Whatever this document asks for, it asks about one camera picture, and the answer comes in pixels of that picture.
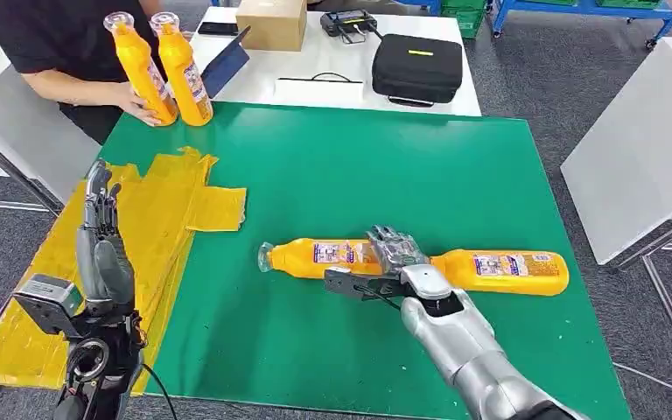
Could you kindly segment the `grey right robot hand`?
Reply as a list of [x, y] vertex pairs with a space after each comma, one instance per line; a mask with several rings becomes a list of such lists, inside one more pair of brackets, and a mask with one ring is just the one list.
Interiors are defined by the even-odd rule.
[[431, 262], [410, 234], [390, 226], [373, 225], [366, 231], [366, 236], [383, 275], [397, 276], [403, 267]]

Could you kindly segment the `person's hand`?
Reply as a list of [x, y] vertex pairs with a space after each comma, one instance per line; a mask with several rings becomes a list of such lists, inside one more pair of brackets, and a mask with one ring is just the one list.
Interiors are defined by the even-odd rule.
[[129, 82], [114, 83], [112, 90], [112, 103], [123, 112], [151, 127], [161, 125], [156, 112], [146, 107], [145, 100], [135, 93]]

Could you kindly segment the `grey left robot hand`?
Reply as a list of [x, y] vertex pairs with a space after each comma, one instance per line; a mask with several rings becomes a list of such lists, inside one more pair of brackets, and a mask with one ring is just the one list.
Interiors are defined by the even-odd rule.
[[111, 175], [102, 159], [90, 168], [83, 222], [76, 236], [86, 310], [94, 316], [129, 315], [135, 310], [135, 273], [119, 229], [117, 204], [121, 185], [109, 185]]

